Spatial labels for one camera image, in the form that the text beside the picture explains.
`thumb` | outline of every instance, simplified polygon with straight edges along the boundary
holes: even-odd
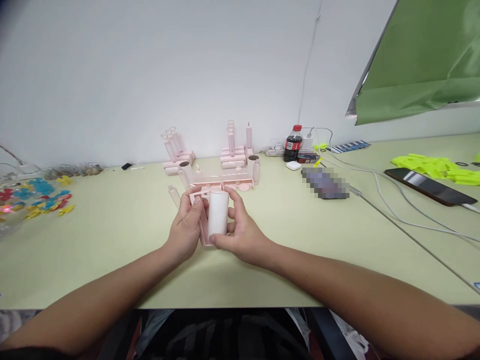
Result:
[[[234,252],[235,240],[232,236],[212,234],[210,235],[210,242],[215,245],[217,249],[226,250],[230,253]]]
[[[188,214],[185,216],[185,223],[189,227],[194,227],[197,226],[199,220],[200,220],[200,215],[202,215],[202,212],[204,211],[204,202],[202,201],[202,198],[200,196],[195,197],[195,201],[193,202],[193,205],[191,206],[190,211]]]

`finger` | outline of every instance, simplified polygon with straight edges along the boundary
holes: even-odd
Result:
[[[190,201],[190,194],[198,193],[202,190],[201,186],[195,186],[192,188],[187,189],[180,198],[180,207],[178,208],[178,213],[175,217],[177,223],[182,221],[187,214],[189,213],[190,209],[192,208],[192,202]]]
[[[233,206],[235,207],[235,216],[246,217],[248,215],[245,209],[244,201],[242,197],[233,190],[231,187],[225,186],[224,190],[230,194],[230,199],[233,200]]]
[[[202,198],[200,196],[195,197],[195,201],[191,206],[190,211],[183,219],[183,221],[186,223],[186,225],[189,228],[196,227],[197,224],[199,223],[200,215],[202,214],[203,210],[204,210],[204,202],[202,201]]]
[[[233,253],[235,250],[235,240],[230,236],[225,236],[221,234],[212,234],[210,235],[210,242],[215,245],[217,249],[226,250]]]
[[[208,201],[206,198],[204,198],[204,197],[202,197],[201,199],[202,199],[202,201],[203,201],[203,208],[205,209],[206,217],[208,218],[208,217],[209,217],[209,207],[210,207],[210,203],[209,203],[209,201]]]
[[[235,219],[235,209],[233,207],[228,208],[228,217],[230,219]]]
[[[229,223],[226,225],[226,232],[227,232],[227,233],[234,233],[236,226],[237,226],[237,223],[236,223],[236,222],[229,222]]]

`smartphone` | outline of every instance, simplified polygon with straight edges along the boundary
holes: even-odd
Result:
[[[429,198],[439,202],[442,205],[453,206],[461,204],[475,204],[477,200],[467,196],[451,187],[445,186],[438,181],[423,176],[418,172],[407,169],[406,167],[398,167],[384,171],[389,177],[398,180],[401,183],[427,195]]]

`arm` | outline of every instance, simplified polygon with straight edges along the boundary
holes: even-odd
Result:
[[[268,239],[230,193],[230,236],[217,248],[291,281],[399,359],[459,359],[480,347],[480,322],[405,282],[344,261],[315,256]]]
[[[14,332],[0,350],[48,347],[79,355],[104,335],[165,276],[189,259],[200,234],[203,202],[180,200],[166,243],[159,249],[102,276],[62,297]]]

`red label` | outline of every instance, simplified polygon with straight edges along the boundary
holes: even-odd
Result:
[[[293,151],[296,151],[296,150],[300,150],[300,147],[302,147],[302,143],[301,142],[285,142],[285,149],[287,150],[293,150]]]

